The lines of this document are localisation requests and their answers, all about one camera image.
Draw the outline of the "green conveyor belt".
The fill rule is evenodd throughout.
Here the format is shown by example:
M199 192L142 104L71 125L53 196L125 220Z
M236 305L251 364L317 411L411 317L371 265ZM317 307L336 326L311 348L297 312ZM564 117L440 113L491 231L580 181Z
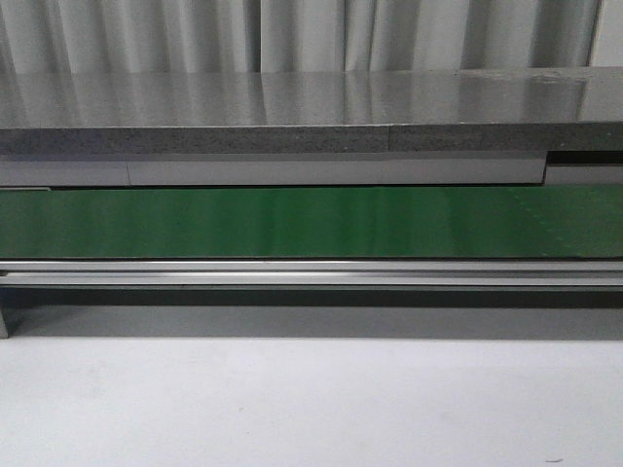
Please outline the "green conveyor belt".
M618 186L5 191L5 259L622 255Z

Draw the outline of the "grey panel under countertop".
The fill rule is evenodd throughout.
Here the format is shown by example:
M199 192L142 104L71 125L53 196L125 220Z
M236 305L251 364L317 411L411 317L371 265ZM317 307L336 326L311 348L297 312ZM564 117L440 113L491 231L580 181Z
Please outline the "grey panel under countertop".
M23 155L4 189L259 185L619 184L619 151Z

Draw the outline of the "grey stone countertop slab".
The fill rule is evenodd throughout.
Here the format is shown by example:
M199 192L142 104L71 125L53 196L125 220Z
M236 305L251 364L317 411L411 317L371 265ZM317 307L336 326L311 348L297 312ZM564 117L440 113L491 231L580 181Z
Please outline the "grey stone countertop slab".
M1 80L7 155L621 147L618 67L41 73Z

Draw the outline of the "grey curtain backdrop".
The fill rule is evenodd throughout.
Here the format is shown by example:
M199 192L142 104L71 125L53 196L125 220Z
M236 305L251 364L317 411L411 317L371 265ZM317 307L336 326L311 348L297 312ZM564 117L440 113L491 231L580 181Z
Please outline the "grey curtain backdrop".
M618 66L618 1L5 1L1 70Z

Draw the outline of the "aluminium conveyor frame rail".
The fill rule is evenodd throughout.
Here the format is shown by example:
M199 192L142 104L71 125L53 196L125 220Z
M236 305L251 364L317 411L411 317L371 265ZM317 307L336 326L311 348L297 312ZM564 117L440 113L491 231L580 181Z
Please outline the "aluminium conveyor frame rail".
M622 265L606 260L5 261L1 334L618 341Z

